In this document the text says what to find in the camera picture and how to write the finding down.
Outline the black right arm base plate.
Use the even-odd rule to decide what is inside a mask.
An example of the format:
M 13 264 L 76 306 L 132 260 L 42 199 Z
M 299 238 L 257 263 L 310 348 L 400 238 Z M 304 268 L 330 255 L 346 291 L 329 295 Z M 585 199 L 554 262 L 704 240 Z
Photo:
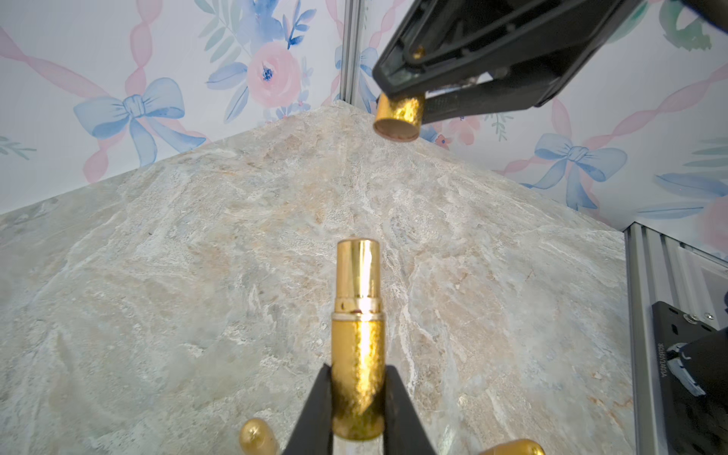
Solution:
M 727 330 L 652 305 L 660 391 L 670 454 L 727 452 Z

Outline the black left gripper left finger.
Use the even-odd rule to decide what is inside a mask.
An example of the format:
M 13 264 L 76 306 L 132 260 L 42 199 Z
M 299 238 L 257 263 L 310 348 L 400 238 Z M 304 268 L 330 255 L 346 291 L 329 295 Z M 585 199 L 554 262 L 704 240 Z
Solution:
M 333 454 L 331 367 L 324 364 L 314 381 L 283 455 Z

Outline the gold lipstick cap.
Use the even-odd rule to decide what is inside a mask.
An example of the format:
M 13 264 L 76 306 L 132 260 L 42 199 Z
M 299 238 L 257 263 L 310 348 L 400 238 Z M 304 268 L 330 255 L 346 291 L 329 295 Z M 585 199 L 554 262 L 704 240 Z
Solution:
M 373 130 L 385 140 L 417 140 L 423 123 L 425 103 L 424 94 L 392 100 L 382 92 L 378 99 Z

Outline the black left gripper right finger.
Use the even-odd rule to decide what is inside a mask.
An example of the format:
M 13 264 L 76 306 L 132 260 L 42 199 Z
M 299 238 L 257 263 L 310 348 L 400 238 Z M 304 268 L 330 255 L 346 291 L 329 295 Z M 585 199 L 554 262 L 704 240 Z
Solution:
M 396 367 L 387 365 L 385 372 L 383 453 L 435 455 L 436 452 Z

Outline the gold lipstick tube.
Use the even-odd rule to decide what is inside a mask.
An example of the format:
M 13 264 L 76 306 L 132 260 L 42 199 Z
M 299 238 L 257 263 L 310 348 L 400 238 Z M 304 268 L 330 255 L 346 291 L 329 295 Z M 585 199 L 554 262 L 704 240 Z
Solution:
M 384 431 L 385 346 L 379 243 L 342 240 L 331 342 L 332 430 L 342 439 L 368 441 Z

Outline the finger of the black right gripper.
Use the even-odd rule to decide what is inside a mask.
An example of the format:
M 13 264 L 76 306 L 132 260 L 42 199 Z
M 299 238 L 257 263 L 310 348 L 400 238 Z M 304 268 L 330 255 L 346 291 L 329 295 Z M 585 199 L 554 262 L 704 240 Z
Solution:
M 502 78 L 427 100 L 423 123 L 543 106 L 553 100 L 591 58 L 590 53 L 579 56 L 557 53 L 516 64 Z
M 555 94 L 591 60 L 636 1 L 415 1 L 380 53 L 373 79 L 410 97 L 484 73 L 544 74 Z

